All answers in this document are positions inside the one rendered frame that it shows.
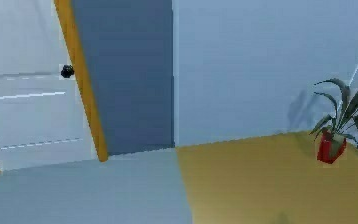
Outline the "white room door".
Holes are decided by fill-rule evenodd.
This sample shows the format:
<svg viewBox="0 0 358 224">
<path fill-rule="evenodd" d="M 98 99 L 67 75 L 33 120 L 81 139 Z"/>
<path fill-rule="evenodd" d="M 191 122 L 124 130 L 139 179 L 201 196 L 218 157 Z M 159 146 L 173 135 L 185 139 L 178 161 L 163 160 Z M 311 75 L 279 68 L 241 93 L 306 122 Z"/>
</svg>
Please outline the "white room door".
<svg viewBox="0 0 358 224">
<path fill-rule="evenodd" d="M 54 0 L 0 0 L 0 170 L 91 160 Z"/>
</svg>

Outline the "green plant in red pot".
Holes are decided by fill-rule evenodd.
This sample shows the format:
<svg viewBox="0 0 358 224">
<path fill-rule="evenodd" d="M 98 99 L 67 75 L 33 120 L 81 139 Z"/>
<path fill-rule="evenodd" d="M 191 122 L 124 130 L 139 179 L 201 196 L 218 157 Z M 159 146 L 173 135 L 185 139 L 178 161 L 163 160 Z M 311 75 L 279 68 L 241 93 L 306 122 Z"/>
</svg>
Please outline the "green plant in red pot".
<svg viewBox="0 0 358 224">
<path fill-rule="evenodd" d="M 336 99 L 324 92 L 316 92 L 316 95 L 324 96 L 333 105 L 335 115 L 325 115 L 321 118 L 311 131 L 315 133 L 315 137 L 321 136 L 319 149 L 317 153 L 317 160 L 332 164 L 344 152 L 347 146 L 347 140 L 352 140 L 356 143 L 357 139 L 347 133 L 347 130 L 353 126 L 358 131 L 358 90 L 353 97 L 351 97 L 350 87 L 338 78 L 324 80 L 324 83 L 335 84 L 341 92 L 341 106 L 338 106 Z"/>
</svg>

